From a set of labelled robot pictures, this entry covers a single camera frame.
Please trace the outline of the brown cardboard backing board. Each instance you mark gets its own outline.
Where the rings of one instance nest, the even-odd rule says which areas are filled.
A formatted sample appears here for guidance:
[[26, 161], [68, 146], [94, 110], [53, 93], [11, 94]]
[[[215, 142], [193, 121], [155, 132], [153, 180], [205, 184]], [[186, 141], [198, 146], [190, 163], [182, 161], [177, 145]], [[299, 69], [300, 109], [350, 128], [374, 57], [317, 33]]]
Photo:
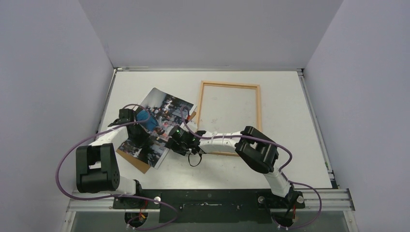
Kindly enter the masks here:
[[139, 171], [146, 173], [151, 167], [159, 167], [169, 149], [165, 147], [167, 135], [157, 135], [144, 127], [142, 131], [148, 133], [143, 139], [144, 144], [141, 141], [127, 139], [117, 149], [117, 153]]

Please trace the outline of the printed colour photo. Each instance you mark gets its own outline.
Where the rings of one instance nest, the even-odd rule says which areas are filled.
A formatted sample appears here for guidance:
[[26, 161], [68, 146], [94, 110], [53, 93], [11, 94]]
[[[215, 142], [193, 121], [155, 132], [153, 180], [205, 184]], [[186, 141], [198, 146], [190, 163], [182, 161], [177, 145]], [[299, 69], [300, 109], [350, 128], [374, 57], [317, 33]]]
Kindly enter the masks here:
[[167, 135], [175, 126], [181, 126], [183, 120], [195, 111], [196, 105], [153, 88], [139, 105], [129, 106], [126, 109], [135, 111], [146, 110], [151, 119], [145, 123], [146, 130], [157, 135]]

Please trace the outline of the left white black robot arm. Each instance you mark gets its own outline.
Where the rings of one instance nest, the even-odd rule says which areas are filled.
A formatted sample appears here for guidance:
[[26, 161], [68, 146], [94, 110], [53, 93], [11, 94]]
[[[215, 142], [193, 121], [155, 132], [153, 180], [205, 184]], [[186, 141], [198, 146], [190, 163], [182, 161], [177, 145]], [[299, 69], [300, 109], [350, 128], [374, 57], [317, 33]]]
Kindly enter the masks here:
[[80, 146], [76, 156], [76, 187], [80, 193], [110, 193], [119, 202], [138, 208], [147, 203], [138, 180], [121, 176], [116, 150], [130, 140], [147, 150], [150, 135], [143, 128], [152, 116], [146, 110], [120, 109], [118, 118], [92, 143]]

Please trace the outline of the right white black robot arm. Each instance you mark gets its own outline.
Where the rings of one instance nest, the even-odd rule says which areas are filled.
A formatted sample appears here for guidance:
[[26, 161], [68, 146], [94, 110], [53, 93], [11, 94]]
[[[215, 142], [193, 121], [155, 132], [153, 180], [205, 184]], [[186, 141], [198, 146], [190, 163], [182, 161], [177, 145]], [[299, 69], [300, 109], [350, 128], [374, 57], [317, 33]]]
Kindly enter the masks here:
[[305, 207], [302, 192], [294, 189], [276, 164], [279, 157], [277, 144], [252, 126], [232, 133], [205, 130], [191, 132], [175, 126], [171, 129], [165, 146], [180, 155], [236, 153], [250, 169], [264, 175], [274, 196], [274, 203], [278, 207]]

